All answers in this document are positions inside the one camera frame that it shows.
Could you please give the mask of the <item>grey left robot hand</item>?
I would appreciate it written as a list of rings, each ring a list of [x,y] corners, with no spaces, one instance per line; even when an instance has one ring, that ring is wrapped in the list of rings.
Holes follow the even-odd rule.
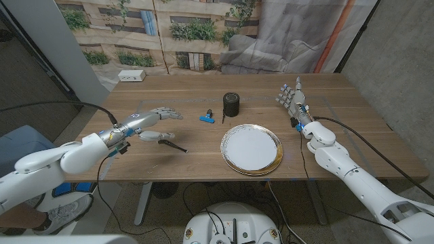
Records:
[[[169,140],[175,137],[171,133],[161,133],[157,131],[146,131],[145,128],[156,125],[164,119],[183,119],[180,113],[173,108],[160,107],[150,111],[134,113],[117,125],[114,132],[108,137],[106,145],[116,145],[125,140],[126,137],[137,134],[142,141]]]

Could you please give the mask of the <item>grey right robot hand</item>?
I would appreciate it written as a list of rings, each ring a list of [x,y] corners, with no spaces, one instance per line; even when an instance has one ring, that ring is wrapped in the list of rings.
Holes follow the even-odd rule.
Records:
[[[295,88],[291,88],[289,85],[285,84],[280,88],[280,91],[275,100],[288,110],[288,114],[291,117],[295,118],[302,126],[313,121],[305,103],[300,77],[296,78]]]

